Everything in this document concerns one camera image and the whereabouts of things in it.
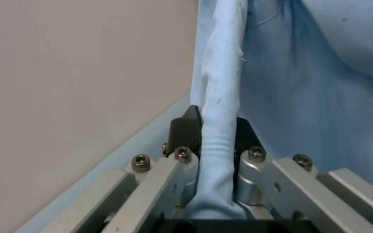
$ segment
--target beige wall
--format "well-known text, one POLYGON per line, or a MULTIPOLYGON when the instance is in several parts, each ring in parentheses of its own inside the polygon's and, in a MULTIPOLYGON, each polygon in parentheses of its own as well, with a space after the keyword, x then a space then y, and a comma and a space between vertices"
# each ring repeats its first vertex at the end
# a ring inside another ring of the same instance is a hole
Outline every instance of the beige wall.
POLYGON ((0 232, 188 91, 198 0, 0 0, 0 232))

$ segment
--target light blue fabric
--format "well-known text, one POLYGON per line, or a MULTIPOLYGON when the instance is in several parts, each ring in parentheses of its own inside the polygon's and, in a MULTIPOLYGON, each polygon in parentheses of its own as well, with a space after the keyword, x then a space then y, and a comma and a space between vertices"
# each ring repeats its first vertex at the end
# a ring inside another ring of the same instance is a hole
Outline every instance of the light blue fabric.
MULTIPOLYGON (((200 0, 190 97, 200 107, 215 2, 200 0)), ((373 184, 373 1, 249 0, 248 9, 239 114, 273 157, 303 153, 321 172, 347 167, 373 184)), ((218 216, 234 218, 206 218, 218 216)))

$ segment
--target silver metal arm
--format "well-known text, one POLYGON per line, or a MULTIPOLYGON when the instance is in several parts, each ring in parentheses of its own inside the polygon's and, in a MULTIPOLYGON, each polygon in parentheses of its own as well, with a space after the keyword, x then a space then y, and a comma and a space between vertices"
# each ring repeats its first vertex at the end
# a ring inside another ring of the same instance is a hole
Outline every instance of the silver metal arm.
MULTIPOLYGON (((373 186, 346 171, 321 178, 325 186, 307 157, 272 160, 264 154, 260 159, 246 151, 240 158, 236 198, 247 208, 272 206, 285 218, 303 216, 321 232, 373 232, 373 186)), ((253 211, 253 216, 263 216, 253 211)))

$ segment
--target hex bolt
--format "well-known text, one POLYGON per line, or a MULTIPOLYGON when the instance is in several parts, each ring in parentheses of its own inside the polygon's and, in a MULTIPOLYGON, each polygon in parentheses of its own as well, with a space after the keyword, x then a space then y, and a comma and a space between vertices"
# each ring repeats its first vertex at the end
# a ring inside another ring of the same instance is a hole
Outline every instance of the hex bolt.
POLYGON ((192 152, 191 149, 188 147, 178 147, 175 149, 174 152, 175 159, 183 164, 187 164, 192 159, 192 152))
POLYGON ((256 163, 264 162, 266 159, 266 151, 262 147, 251 147, 248 150, 248 158, 256 163))
POLYGON ((144 154, 136 155, 132 158, 132 170, 134 172, 143 173, 151 168, 151 159, 144 154))
POLYGON ((293 160, 307 172, 310 172, 312 170, 313 162, 306 155, 296 154, 295 156, 293 156, 293 160))
POLYGON ((162 154, 167 155, 168 154, 168 143, 165 142, 162 144, 162 154))

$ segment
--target gray surface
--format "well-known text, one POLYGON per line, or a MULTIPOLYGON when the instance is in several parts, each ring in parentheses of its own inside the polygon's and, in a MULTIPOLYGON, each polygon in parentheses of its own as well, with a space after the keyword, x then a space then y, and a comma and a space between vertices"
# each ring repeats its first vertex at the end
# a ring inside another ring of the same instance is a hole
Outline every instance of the gray surface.
POLYGON ((60 213, 43 233, 98 232, 136 188, 135 176, 121 170, 106 173, 60 213))
POLYGON ((102 232, 145 231, 161 214, 171 216, 185 186, 182 174, 182 166, 177 160, 160 158, 102 232))
POLYGON ((318 176, 333 193, 373 224, 373 186, 343 168, 318 176))
POLYGON ((291 158, 266 161, 261 169, 241 155, 240 173, 254 182, 279 214, 302 212, 322 232, 370 233, 373 225, 291 158))
POLYGON ((130 163, 134 155, 145 153, 150 155, 154 160, 161 157, 161 145, 168 139, 170 121, 176 117, 182 116, 188 106, 188 97, 184 97, 177 101, 167 111, 110 154, 91 172, 87 173, 63 194, 59 195, 16 232, 39 232, 103 174, 113 169, 124 169, 125 166, 130 163))

